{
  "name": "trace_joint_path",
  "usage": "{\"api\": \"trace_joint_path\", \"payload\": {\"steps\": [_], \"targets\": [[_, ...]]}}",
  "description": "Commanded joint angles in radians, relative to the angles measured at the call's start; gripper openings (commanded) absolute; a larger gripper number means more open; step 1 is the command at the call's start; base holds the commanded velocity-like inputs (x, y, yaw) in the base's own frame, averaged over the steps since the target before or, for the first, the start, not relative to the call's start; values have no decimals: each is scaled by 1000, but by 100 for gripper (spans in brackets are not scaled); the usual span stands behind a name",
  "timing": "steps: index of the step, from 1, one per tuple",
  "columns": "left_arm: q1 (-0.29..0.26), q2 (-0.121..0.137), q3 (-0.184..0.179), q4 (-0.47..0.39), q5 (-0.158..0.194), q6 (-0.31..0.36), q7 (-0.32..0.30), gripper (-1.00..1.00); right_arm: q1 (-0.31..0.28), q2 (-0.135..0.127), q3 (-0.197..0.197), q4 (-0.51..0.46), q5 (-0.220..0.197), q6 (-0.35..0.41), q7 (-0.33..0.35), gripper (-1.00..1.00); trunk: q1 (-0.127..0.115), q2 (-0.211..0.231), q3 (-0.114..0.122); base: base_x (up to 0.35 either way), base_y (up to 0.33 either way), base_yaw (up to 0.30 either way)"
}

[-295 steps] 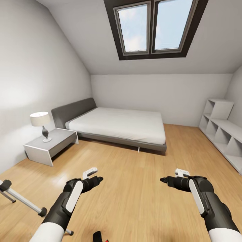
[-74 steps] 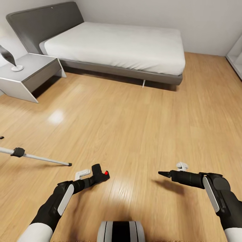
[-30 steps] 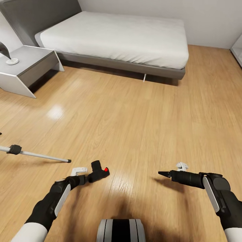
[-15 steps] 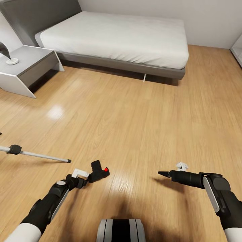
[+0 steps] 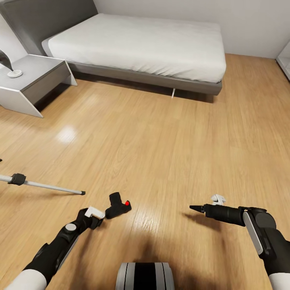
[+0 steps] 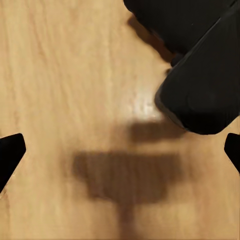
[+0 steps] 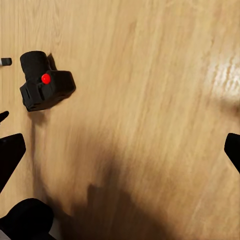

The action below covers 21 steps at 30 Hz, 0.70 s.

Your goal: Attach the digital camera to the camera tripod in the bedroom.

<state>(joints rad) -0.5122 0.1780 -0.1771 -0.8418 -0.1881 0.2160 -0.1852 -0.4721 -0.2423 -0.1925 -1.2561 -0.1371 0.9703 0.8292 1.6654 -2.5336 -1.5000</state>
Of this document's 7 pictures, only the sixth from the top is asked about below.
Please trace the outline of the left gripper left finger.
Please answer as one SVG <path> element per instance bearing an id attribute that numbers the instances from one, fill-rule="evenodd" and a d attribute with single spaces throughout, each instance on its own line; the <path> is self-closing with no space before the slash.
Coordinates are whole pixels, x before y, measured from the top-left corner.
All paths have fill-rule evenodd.
<path id="1" fill-rule="evenodd" d="M 21 133 L 0 138 L 0 193 L 26 152 Z"/>

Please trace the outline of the digital camera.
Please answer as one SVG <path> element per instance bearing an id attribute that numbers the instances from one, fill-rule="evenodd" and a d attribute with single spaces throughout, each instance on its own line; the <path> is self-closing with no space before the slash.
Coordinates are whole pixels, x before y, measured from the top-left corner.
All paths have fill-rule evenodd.
<path id="1" fill-rule="evenodd" d="M 216 135 L 240 116 L 240 0 L 123 0 L 177 55 L 155 94 L 178 126 Z"/>

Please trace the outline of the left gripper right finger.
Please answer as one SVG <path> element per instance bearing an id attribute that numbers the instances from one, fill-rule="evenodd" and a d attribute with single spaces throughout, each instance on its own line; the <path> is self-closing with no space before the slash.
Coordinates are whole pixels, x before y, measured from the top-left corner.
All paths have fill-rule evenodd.
<path id="1" fill-rule="evenodd" d="M 231 132 L 228 134 L 224 151 L 240 173 L 240 134 Z"/>

